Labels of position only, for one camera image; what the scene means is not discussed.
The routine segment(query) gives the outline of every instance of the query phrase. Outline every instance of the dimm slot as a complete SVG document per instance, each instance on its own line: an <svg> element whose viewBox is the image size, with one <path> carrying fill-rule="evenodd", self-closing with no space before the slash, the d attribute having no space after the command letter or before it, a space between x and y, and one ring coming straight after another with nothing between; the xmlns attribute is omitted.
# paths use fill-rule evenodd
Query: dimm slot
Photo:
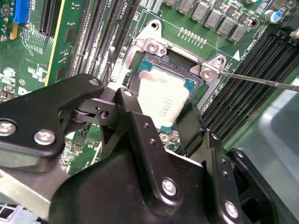
<svg viewBox="0 0 299 224"><path fill-rule="evenodd" d="M294 53L294 51L295 50L293 50L293 49L291 49L290 51L285 51L282 54L282 56L280 57L280 58L283 58L284 60L280 60L276 67L271 67L270 70L267 72L267 76L265 76L264 78L267 80L273 80L275 74L277 74L275 72L275 70L277 70L278 68L282 68L282 66L285 64L285 61L290 59L290 57ZM248 91L247 95L244 94L242 97L245 99L241 102L239 109L237 109L233 114L231 114L230 118L225 120L225 123L223 123L223 121L221 121L221 124L219 124L219 125L221 125L221 128L217 131L217 133L223 134L223 132L226 129L226 125L230 124L232 122L232 120L234 119L234 117L239 116L242 113L242 111L246 110L248 108L248 106L254 100L256 100L256 96L259 95L263 91L263 87L264 87L264 85L257 84L256 87L254 87L256 89L256 91Z"/></svg>
<svg viewBox="0 0 299 224"><path fill-rule="evenodd" d="M116 62L117 57L119 56L123 45L128 37L128 33L130 31L131 25L133 23L135 14L139 8L141 0L133 0L132 5L130 6L130 10L128 12L128 17L124 21L123 28L121 30L120 38L115 42L115 54L114 54L114 63Z"/></svg>
<svg viewBox="0 0 299 224"><path fill-rule="evenodd" d="M291 74L291 72L299 65L299 56L297 56L296 53L295 55L296 58L291 60L291 63L289 63L288 68L285 69L283 67L280 69L279 72L277 72L276 74L276 76L278 76L276 78L277 82L283 82ZM261 107L261 105L265 102L264 99L267 99L276 90L275 88L269 86L264 86L264 89L266 89L266 91L261 96L256 97L258 99L257 102L253 106L248 107L249 111L243 112L244 116L246 116L246 119L242 119L243 116L241 114L237 124L232 125L233 129L221 133L220 138L223 140L224 143L226 143L231 137L233 137L235 132L239 130L247 122L248 118Z"/></svg>
<svg viewBox="0 0 299 224"><path fill-rule="evenodd" d="M114 7L115 7L116 1L111 1L111 7L109 8L108 12L107 12L107 18L111 18L112 16L112 12L114 12ZM94 72L94 64L96 63L96 59L97 56L100 53L100 50L103 46L104 43L104 39L106 39L105 33L107 31L107 25L112 26L110 24L110 21L107 21L105 23L103 23L102 27L101 27L101 32L98 33L98 42L94 43L94 47L95 47L95 52L93 54L92 57L89 58L89 66L88 66L88 73L93 74L94 76L97 76L97 72Z"/></svg>
<svg viewBox="0 0 299 224"><path fill-rule="evenodd" d="M98 74L99 73L99 68L102 64L102 61L103 61L103 58L104 58L104 55L106 54L106 52L108 51L108 48L110 46L110 42L111 42L111 39L115 33L115 30L116 30L116 23L118 21L118 18L120 16L120 12L121 12L121 9L122 9L122 6L123 6L123 3L124 1L117 1L117 4L115 4L114 8L113 8L113 15L111 17L111 19L109 20L109 27L105 33L105 40L100 48L100 52L99 54L97 55L97 61L96 61L96 65L94 66L93 68L93 74Z"/></svg>
<svg viewBox="0 0 299 224"><path fill-rule="evenodd" d="M267 57L263 58L263 60L261 60L258 64L262 65L261 68L258 67L258 64L256 64L256 69L254 69L253 71L251 71L254 75L254 77L257 78L267 78L267 77L261 77L263 76L263 71L264 69L269 66L269 64L271 64L271 62L274 60L274 58L278 55L278 53L282 50L283 48L283 44L279 43L276 46L274 46L273 48L270 48L270 52L267 53ZM238 105L238 103L240 102L240 100L243 98L243 96L246 94L246 92L248 92L250 90L250 88L252 87L253 82L244 82L242 86L239 86L237 88L237 92L238 94L235 94L231 97L231 99L228 102L229 105L224 106L224 108L229 107L229 110L224 109L220 112L220 114L217 115L217 119L215 119L211 124L210 124L210 129L215 131L217 130L217 127L219 127L222 122L224 121L224 119L226 119L226 117L231 113L232 110L234 110L234 108Z"/></svg>
<svg viewBox="0 0 299 224"><path fill-rule="evenodd" d="M98 5L98 8L96 11L96 16L94 18L94 22L92 24L92 30L89 35L88 43L87 43L86 49L84 50L85 54L83 55L82 64L80 66L80 70L79 70L80 73L86 72L86 63L87 63L87 60L89 59L89 57L91 56L91 52L92 52L91 48L93 46L93 43L95 42L95 38L101 29L101 25L103 22L103 15L104 15L105 7L107 6L107 4L108 4L108 1L106 1L106 0L101 0L99 4L96 4L96 5Z"/></svg>
<svg viewBox="0 0 299 224"><path fill-rule="evenodd" d="M80 23L80 27L79 27L79 31L78 31L78 36L77 36L77 40L76 40L75 45L72 50L72 58L71 58L70 68L67 73L68 78L75 76L79 70L79 64L81 63L79 61L80 52L81 52L81 48L84 48L84 45L86 43L87 35L85 33L89 27L88 24L91 22L91 20L88 19L89 11L91 8L91 2L92 2L92 0L84 1L83 13L80 18L81 23Z"/></svg>
<svg viewBox="0 0 299 224"><path fill-rule="evenodd" d="M274 38L269 37L269 35L264 35L264 38L261 39L261 42L254 47L258 49L261 46L261 48L258 49L256 54L252 54L248 58L246 58L246 61L249 61L249 63L244 63L244 65L241 64L235 73L241 75L248 74L248 72L256 63L255 58L261 58L263 53L266 51L266 49L273 41ZM236 80L233 78L227 81L222 92L220 92L220 94L214 99L214 103L203 114L203 119L206 125L208 125L212 121L212 119L215 117L218 111L222 108L222 105L225 103L226 100L230 98L230 96L234 93L237 86L240 85L241 82L242 80Z"/></svg>

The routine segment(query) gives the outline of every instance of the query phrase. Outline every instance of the green circuit board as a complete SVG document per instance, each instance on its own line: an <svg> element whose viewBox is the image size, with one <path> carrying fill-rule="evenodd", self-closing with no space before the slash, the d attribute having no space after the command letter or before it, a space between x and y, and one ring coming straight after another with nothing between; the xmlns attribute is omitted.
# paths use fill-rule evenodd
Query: green circuit board
<svg viewBox="0 0 299 224"><path fill-rule="evenodd" d="M140 60L136 58L129 71L122 69L124 59L133 38L153 19L161 21L162 37L167 41L206 61L222 54L227 60L225 70L233 72L269 25L263 14L271 9L269 0L253 4L247 4L244 0L222 1L221 8L217 9L221 17L228 17L224 6L235 7L235 14L230 19L236 26L246 29L239 41L232 41L214 28L205 26L204 22L192 19L195 8L201 2L199 0L192 1L190 10L185 14L178 11L182 0L175 1L173 6L166 5L162 0L62 0L55 35L50 36L40 32L43 1L31 0L28 22L19 24L17 37L10 40L14 2L0 0L0 9L6 5L10 8L8 16L0 13L0 37L5 36L5 41L0 41L2 101L11 99L11 93L13 97L24 95L82 72L101 78L106 71L107 48L119 43L123 44L116 46L119 55L115 58L113 73L115 81L128 84L130 75L137 72L143 54L136 54ZM212 10L215 2L209 0L204 3ZM294 2L288 1L281 7L282 15L287 15L295 6ZM134 7L137 11L129 21L127 17ZM244 13L248 15L246 23L240 24L237 16ZM173 141L168 146L176 150L179 141ZM98 161L100 155L100 129L90 125L66 137L66 148L60 161L69 174L74 174Z"/></svg>

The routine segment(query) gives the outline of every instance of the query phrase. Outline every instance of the small hole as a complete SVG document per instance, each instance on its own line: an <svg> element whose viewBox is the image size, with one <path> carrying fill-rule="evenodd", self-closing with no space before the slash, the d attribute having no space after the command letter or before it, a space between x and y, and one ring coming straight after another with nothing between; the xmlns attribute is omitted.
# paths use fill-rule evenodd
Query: small hole
<svg viewBox="0 0 299 224"><path fill-rule="evenodd" d="M257 26L258 26L258 20L256 20L256 19L253 20L250 26L251 26L252 28L257 27Z"/></svg>
<svg viewBox="0 0 299 224"><path fill-rule="evenodd" d="M101 111L100 112L100 118L102 119L106 119L109 115L109 112L108 111Z"/></svg>
<svg viewBox="0 0 299 224"><path fill-rule="evenodd" d="M223 171L222 174L223 174L225 177L228 177L227 172Z"/></svg>
<svg viewBox="0 0 299 224"><path fill-rule="evenodd" d="M151 144L151 145L155 145L156 144L156 141L154 140L154 139L151 139L150 141L149 141L149 143Z"/></svg>
<svg viewBox="0 0 299 224"><path fill-rule="evenodd" d="M151 24L151 27L153 28L153 30L158 30L159 25L154 22Z"/></svg>

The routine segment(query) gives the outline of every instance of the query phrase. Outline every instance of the hex bolt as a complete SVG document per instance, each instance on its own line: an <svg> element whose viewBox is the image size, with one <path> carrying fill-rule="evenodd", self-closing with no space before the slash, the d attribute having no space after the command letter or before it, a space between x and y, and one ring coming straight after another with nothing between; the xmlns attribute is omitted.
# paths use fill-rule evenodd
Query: hex bolt
<svg viewBox="0 0 299 224"><path fill-rule="evenodd" d="M55 134L47 129L42 129L36 132L33 136L34 141L42 146L48 146L55 142Z"/></svg>
<svg viewBox="0 0 299 224"><path fill-rule="evenodd" d="M177 187L173 181L169 179L162 180L162 188L166 194L169 196L174 196L177 193Z"/></svg>
<svg viewBox="0 0 299 224"><path fill-rule="evenodd" d="M12 122L6 120L0 121L0 136L9 136L15 133L16 129L16 126Z"/></svg>

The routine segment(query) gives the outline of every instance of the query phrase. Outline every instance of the capacitor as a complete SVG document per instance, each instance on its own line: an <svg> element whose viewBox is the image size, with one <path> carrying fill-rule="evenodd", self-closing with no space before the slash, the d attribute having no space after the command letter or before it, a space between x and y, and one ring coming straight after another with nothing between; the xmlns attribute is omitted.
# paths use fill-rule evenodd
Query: capacitor
<svg viewBox="0 0 299 224"><path fill-rule="evenodd" d="M246 3L251 4L251 3L257 3L260 2L261 0L245 0Z"/></svg>
<svg viewBox="0 0 299 224"><path fill-rule="evenodd" d="M270 23L277 23L281 20L281 13L273 10L267 10L263 15L264 19Z"/></svg>

